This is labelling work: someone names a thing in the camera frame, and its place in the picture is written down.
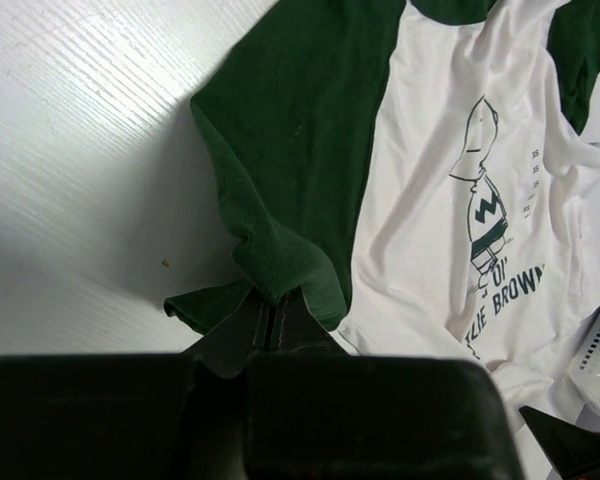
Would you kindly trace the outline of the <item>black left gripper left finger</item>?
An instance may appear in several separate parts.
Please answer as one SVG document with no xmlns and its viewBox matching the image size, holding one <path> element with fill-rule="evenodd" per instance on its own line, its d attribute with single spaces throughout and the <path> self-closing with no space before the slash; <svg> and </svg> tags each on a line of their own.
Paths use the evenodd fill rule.
<svg viewBox="0 0 600 480">
<path fill-rule="evenodd" d="M 237 377 L 251 355 L 267 350 L 273 308 L 249 295 L 227 318 L 182 352 L 220 379 Z"/>
</svg>

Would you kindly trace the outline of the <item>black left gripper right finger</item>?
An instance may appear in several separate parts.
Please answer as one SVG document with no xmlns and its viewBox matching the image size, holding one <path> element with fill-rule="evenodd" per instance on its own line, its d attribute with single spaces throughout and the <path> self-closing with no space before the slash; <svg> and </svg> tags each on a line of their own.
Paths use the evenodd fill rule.
<svg viewBox="0 0 600 480">
<path fill-rule="evenodd" d="M 281 353 L 346 353 L 311 315 L 300 293 L 286 295 L 273 309 L 272 350 Z"/>
</svg>

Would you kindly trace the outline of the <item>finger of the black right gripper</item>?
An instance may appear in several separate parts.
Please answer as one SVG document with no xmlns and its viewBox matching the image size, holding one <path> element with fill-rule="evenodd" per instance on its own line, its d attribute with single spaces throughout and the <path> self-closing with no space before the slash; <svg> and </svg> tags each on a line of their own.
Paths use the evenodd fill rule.
<svg viewBox="0 0 600 480">
<path fill-rule="evenodd" d="M 562 479 L 600 479 L 600 432 L 593 432 L 530 406 L 519 412 Z"/>
</svg>

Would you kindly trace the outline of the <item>white green Charlie Brown t-shirt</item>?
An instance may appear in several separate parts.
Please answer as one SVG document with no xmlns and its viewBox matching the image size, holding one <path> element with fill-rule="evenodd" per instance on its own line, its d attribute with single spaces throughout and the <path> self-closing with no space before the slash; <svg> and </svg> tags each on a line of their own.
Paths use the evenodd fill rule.
<svg viewBox="0 0 600 480">
<path fill-rule="evenodd" d="M 207 333 L 299 296 L 360 354 L 543 401 L 600 305 L 599 73 L 600 1 L 276 3 L 191 100 L 240 276 L 165 311 Z"/>
</svg>

